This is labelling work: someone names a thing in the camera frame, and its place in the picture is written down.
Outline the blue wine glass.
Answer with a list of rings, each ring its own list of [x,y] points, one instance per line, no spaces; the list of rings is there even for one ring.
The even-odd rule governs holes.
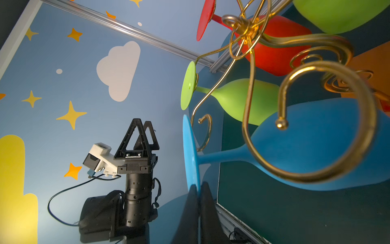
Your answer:
[[[276,128],[277,114],[252,134],[258,152],[273,166],[293,173],[312,173],[335,162],[350,146],[358,128],[358,102],[334,98],[295,104],[287,109],[289,127]],[[247,146],[198,156],[190,119],[183,117],[183,150],[188,186],[200,185],[199,165],[243,161],[258,169]],[[361,164],[349,174],[318,184],[293,183],[312,191],[334,191],[377,184],[390,178],[390,119],[378,112],[377,134]]]

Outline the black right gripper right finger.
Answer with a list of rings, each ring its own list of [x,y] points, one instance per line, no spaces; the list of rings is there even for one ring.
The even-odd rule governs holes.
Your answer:
[[[203,182],[200,194],[201,244],[230,244],[223,232],[209,184]]]

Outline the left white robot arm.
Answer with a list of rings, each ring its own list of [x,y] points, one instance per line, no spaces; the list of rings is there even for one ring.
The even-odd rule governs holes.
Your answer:
[[[79,221],[83,244],[121,241],[148,244],[149,223],[158,217],[158,203],[152,190],[159,180],[153,177],[159,149],[152,123],[133,119],[115,154],[104,143],[92,146],[83,164],[89,178],[101,172],[107,179],[126,177],[126,189],[105,196],[87,198]]]

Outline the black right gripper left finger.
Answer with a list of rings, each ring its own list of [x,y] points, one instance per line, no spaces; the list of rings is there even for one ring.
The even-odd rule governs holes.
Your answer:
[[[172,244],[197,244],[199,201],[196,185],[190,187],[184,210],[177,231],[171,241]]]

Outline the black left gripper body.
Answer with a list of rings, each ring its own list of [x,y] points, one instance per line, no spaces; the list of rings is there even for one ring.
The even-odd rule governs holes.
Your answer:
[[[119,174],[148,174],[152,173],[158,161],[156,154],[148,154],[141,150],[128,150],[124,153],[117,152],[114,156]]]

